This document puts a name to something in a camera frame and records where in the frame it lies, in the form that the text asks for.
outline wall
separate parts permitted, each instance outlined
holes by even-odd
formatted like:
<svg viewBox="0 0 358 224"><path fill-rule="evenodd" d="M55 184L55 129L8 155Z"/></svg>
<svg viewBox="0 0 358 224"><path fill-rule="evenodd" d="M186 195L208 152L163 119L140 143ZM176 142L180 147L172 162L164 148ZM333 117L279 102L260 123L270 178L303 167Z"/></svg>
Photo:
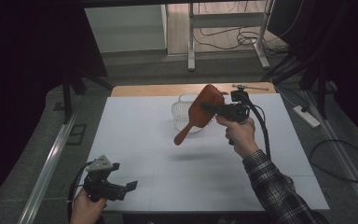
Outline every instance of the wall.
<svg viewBox="0 0 358 224"><path fill-rule="evenodd" d="M101 53L166 49L165 6L85 10Z"/></svg>

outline white table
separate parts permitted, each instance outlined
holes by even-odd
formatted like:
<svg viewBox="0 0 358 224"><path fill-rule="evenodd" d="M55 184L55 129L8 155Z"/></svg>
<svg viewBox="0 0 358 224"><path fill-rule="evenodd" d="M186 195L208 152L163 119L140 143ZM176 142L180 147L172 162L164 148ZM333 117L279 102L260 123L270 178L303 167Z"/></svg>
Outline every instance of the white table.
<svg viewBox="0 0 358 224"><path fill-rule="evenodd" d="M297 138L280 94L251 94L266 113L271 158L291 176L296 191L311 209L328 209L319 184ZM138 212L263 211L251 188L241 158L215 121L173 143L171 106L178 96L109 97L88 161L105 155L119 162L109 182L125 185L138 180L124 201L109 202L106 210ZM264 148L256 122L255 139Z"/></svg>

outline wire basket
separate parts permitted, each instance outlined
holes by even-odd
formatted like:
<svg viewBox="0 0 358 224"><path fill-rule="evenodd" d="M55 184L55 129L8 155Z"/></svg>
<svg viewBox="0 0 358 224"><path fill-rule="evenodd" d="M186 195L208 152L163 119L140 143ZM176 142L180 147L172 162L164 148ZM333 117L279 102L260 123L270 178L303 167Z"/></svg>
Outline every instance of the wire basket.
<svg viewBox="0 0 358 224"><path fill-rule="evenodd" d="M178 101L172 105L172 115L174 119L175 128L179 131L182 131L185 128L185 126L188 124L189 122L188 109L191 107L191 104L193 104L194 102L194 100L183 100L182 97L191 96L191 95L195 96L194 97L195 100L199 94L193 91L184 92L179 96ZM193 126L190 129L189 133L197 133L201 130L202 128Z"/></svg>

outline plaid shirt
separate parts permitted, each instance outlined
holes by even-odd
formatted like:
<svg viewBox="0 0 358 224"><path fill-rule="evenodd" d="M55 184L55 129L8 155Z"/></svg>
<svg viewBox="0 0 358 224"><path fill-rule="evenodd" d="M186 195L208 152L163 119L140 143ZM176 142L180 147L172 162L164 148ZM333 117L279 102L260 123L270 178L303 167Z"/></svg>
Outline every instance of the plaid shirt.
<svg viewBox="0 0 358 224"><path fill-rule="evenodd" d="M307 203L296 194L293 180L258 150L242 161L258 201L273 223L318 223Z"/></svg>

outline human hand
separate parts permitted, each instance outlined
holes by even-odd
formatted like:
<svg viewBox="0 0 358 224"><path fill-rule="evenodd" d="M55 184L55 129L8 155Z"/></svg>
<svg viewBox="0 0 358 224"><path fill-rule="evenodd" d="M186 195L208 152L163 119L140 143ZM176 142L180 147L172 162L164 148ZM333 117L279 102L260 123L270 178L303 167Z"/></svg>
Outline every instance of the human hand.
<svg viewBox="0 0 358 224"><path fill-rule="evenodd" d="M107 199L101 198L94 203L84 188L75 197L71 224L93 224L101 216Z"/></svg>
<svg viewBox="0 0 358 224"><path fill-rule="evenodd" d="M255 142L255 121L251 118L241 123L229 121L224 116L215 116L217 123L226 126L226 139L234 141L234 150L243 159L258 150Z"/></svg>

